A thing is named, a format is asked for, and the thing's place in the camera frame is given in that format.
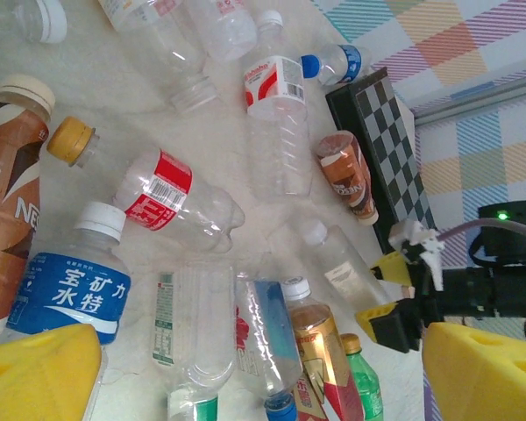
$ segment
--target crushed plastic bottle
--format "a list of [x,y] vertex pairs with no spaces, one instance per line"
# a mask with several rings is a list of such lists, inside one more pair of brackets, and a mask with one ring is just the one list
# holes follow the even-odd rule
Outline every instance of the crushed plastic bottle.
[[135,68],[181,113],[217,98],[182,0],[99,0]]
[[87,175],[86,190],[127,217],[189,249],[226,253],[230,232],[245,222],[241,208],[223,189],[211,186],[186,164],[143,139],[136,151],[101,140],[77,118],[66,118],[47,151]]
[[235,368],[235,271],[190,261],[157,284],[152,357],[164,376],[168,421],[216,421],[217,394]]
[[304,55],[304,77],[317,80],[323,86],[350,83],[366,74],[372,54],[364,47],[328,44],[319,53]]
[[0,0],[0,39],[15,33],[31,42],[57,44],[67,28],[59,0]]
[[185,5],[214,60],[237,60],[257,44],[257,26],[244,0],[187,0]]
[[252,190],[266,201],[308,196],[313,160],[300,54],[285,40],[278,11],[262,13],[257,25],[259,43],[242,59]]

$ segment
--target yellow foam pad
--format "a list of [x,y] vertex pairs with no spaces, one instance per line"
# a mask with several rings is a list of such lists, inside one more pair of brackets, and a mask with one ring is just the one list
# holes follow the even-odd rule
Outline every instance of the yellow foam pad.
[[0,421],[82,421],[101,364],[91,325],[0,346]]
[[526,421],[526,342],[435,323],[423,364],[444,421]]

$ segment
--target blue bottle cap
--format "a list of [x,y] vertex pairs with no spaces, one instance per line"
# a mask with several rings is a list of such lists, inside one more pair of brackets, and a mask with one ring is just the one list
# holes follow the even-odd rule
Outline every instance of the blue bottle cap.
[[319,74],[319,69],[322,64],[315,55],[302,56],[302,71],[305,79],[312,79]]
[[268,399],[265,402],[265,411],[269,421],[296,421],[298,411],[295,399],[291,394],[280,399]]

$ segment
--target water bottle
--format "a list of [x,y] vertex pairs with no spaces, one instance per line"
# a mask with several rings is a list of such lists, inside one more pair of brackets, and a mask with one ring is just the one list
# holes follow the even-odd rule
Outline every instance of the water bottle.
[[215,99],[206,53],[182,0],[99,0],[127,56],[179,111]]
[[302,375],[281,284],[238,279],[236,349],[241,382],[265,401],[269,421],[296,421],[292,389]]
[[364,47],[328,44],[316,55],[304,55],[304,77],[317,80],[323,86],[349,83],[366,74],[372,54]]
[[209,185],[186,164],[140,139],[124,150],[102,140],[76,118],[66,118],[47,151],[86,175],[95,199],[113,202],[133,222],[175,239],[186,248],[226,253],[230,232],[245,215],[230,195]]
[[131,289],[129,269],[112,252],[124,221],[119,209],[88,203],[72,238],[30,261],[7,326],[34,334],[84,323],[96,328],[102,345],[113,342]]
[[190,261],[157,284],[152,358],[164,376],[168,421],[216,421],[218,391],[236,364],[235,270]]
[[0,334],[39,222],[39,150],[53,107],[53,92],[33,77],[0,83]]
[[32,42],[57,44],[67,36],[59,0],[0,0],[0,39],[16,33]]
[[284,39],[279,12],[264,12],[257,25],[259,43],[242,59],[253,193],[307,196],[313,161],[300,54]]
[[295,228],[305,254],[355,311],[391,301],[380,282],[338,225],[329,228],[319,218],[297,218]]
[[187,0],[185,4],[214,60],[239,59],[257,44],[257,26],[244,0]]

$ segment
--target white bottle cap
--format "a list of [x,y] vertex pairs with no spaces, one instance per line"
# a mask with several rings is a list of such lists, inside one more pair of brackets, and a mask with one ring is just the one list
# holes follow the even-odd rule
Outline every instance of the white bottle cap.
[[59,0],[35,0],[41,11],[43,33],[41,42],[58,44],[67,37],[67,15]]
[[121,240],[126,215],[115,206],[101,202],[89,202],[74,225],[77,230],[91,230]]
[[282,294],[287,301],[296,301],[312,293],[306,278],[298,276],[282,283]]
[[257,27],[260,28],[266,24],[278,24],[284,26],[282,23],[282,16],[278,11],[264,11],[257,16]]
[[305,218],[297,224],[297,228],[308,246],[317,246],[327,238],[327,227],[317,218]]

